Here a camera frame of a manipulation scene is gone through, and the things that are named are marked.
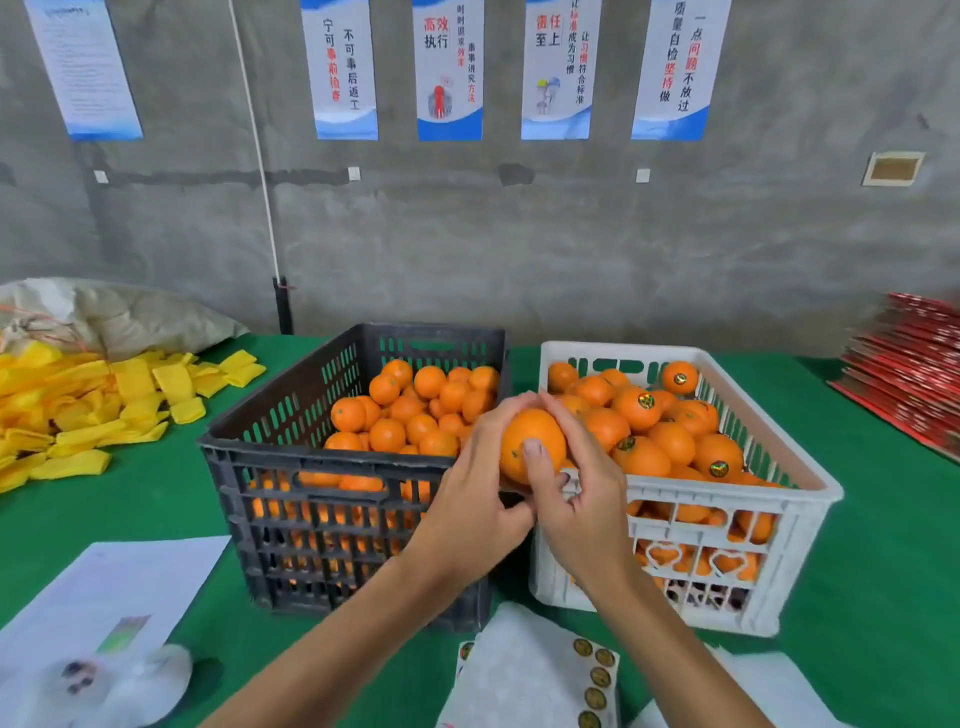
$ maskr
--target white cord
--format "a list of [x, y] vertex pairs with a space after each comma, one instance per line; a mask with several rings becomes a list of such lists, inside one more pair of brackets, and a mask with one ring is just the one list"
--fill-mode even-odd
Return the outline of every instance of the white cord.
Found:
[[233, 9], [233, 0], [227, 0], [230, 6], [230, 20], [233, 22], [233, 37], [237, 41], [237, 56], [240, 57], [240, 75], [243, 76], [243, 89], [247, 94], [247, 110], [250, 112], [250, 125], [253, 128], [253, 146], [256, 147], [256, 164], [260, 169], [260, 188], [263, 189], [263, 205], [267, 208], [267, 233], [270, 235], [270, 251], [274, 255], [274, 274], [280, 282], [280, 264], [276, 257], [276, 238], [274, 237], [274, 214], [270, 208], [270, 194], [267, 192], [267, 173], [263, 170], [263, 152], [260, 151], [260, 133], [256, 130], [256, 114], [253, 112], [253, 98], [250, 95], [250, 81], [247, 79], [247, 64], [243, 58], [243, 42], [240, 40], [240, 28], [237, 26], [237, 13]]

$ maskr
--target left hand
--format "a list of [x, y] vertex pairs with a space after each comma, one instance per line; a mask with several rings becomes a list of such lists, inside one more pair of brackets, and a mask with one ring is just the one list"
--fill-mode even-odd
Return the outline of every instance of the left hand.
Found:
[[477, 420], [401, 557], [412, 557], [460, 591], [523, 543], [536, 521], [534, 506], [530, 500], [513, 508], [500, 502], [500, 443], [510, 421], [538, 401], [533, 392], [511, 397]]

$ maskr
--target gray wall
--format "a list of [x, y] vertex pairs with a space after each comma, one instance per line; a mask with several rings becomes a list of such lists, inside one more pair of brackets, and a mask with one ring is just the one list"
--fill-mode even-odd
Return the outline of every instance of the gray wall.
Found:
[[[417, 142], [407, 0], [371, 0], [375, 143], [315, 138], [297, 0], [236, 3], [298, 332], [447, 320], [834, 353], [880, 293], [960, 288], [950, 0], [733, 0], [700, 143], [629, 141], [645, 1], [604, 4], [590, 139], [521, 142], [524, 7], [487, 0], [484, 141], [462, 144]], [[145, 139], [102, 144], [68, 140], [6, 6], [0, 279], [160, 286], [276, 330], [226, 0], [109, 0]], [[918, 182], [860, 187], [869, 154], [897, 149], [928, 152]], [[362, 182], [339, 184], [347, 165]]]

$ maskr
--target poster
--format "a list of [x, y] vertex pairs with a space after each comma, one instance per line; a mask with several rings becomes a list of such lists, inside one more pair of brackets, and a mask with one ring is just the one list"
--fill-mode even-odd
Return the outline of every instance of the poster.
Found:
[[420, 141], [483, 138], [483, 0], [413, 0]]
[[631, 139], [700, 141], [731, 0], [652, 0]]
[[369, 0], [300, 0], [318, 139], [376, 141]]
[[601, 0], [527, 0], [521, 139], [586, 139]]
[[70, 138], [142, 139], [105, 0], [26, 0], [26, 5]]

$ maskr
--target table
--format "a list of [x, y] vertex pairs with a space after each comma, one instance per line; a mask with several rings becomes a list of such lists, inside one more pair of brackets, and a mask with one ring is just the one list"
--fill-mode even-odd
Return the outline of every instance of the table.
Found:
[[[204, 358], [246, 349], [269, 376], [321, 339], [248, 334]], [[535, 388], [539, 348], [512, 354], [516, 391]], [[780, 634], [762, 640], [717, 632], [703, 639], [731, 652], [782, 650], [833, 712], [857, 726], [960, 725], [960, 589], [956, 505], [960, 470], [823, 384], [835, 362], [782, 354], [717, 357], [760, 406], [846, 490], [833, 506], [783, 612]], [[247, 393], [208, 404], [224, 411]], [[208, 419], [175, 426], [158, 443], [114, 449], [96, 478], [31, 484], [0, 497], [0, 624], [9, 621], [95, 541], [177, 539], [227, 533], [196, 439]], [[497, 598], [525, 604], [561, 626], [620, 649], [592, 613], [545, 607], [526, 587], [528, 545], [493, 573]], [[197, 661], [169, 728], [197, 725], [316, 622], [255, 607], [231, 546], [172, 636]], [[361, 694], [345, 726], [432, 725], [453, 684], [462, 635], [424, 630]], [[649, 691], [620, 672], [629, 721]]]

